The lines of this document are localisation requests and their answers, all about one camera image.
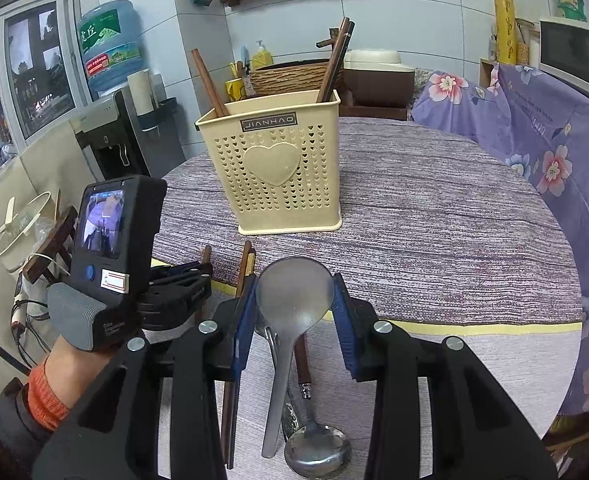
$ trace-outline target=round table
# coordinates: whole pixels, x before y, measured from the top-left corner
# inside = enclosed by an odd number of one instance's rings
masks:
[[[250,237],[257,271],[285,256],[309,256],[341,272],[352,296],[370,301],[380,317],[401,320],[412,335],[463,336],[543,436],[564,399],[581,339],[572,251],[543,200],[463,137],[362,118],[341,118],[339,129],[343,227]],[[235,282],[246,237],[208,155],[188,160],[166,180],[155,258],[199,259],[210,244],[215,278]],[[308,332],[308,352],[318,419],[353,443],[353,463],[341,478],[363,478],[374,384],[351,380],[332,322]],[[268,346],[255,337],[241,379],[230,479],[297,478],[282,449],[272,460],[260,456],[272,379]],[[421,381],[420,387],[427,415]],[[422,426],[426,474],[428,416]]]

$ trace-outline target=heart emblem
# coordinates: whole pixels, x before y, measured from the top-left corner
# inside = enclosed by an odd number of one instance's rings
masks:
[[[301,152],[289,142],[279,142],[269,148],[251,146],[243,154],[246,170],[271,186],[281,186],[299,167]]]

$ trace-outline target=black jacket sleeve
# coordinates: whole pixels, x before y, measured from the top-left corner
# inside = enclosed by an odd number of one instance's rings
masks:
[[[29,473],[52,431],[41,426],[28,410],[28,384],[14,378],[0,395],[0,442]]]

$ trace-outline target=orange sleeve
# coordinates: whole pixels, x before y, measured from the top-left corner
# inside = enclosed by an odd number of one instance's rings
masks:
[[[59,427],[63,417],[68,415],[68,408],[57,398],[46,378],[46,361],[32,368],[28,379],[28,410],[41,426],[54,431]]]

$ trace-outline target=microwave oven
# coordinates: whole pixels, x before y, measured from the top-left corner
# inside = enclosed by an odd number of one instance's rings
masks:
[[[541,18],[539,69],[589,97],[589,23]]]

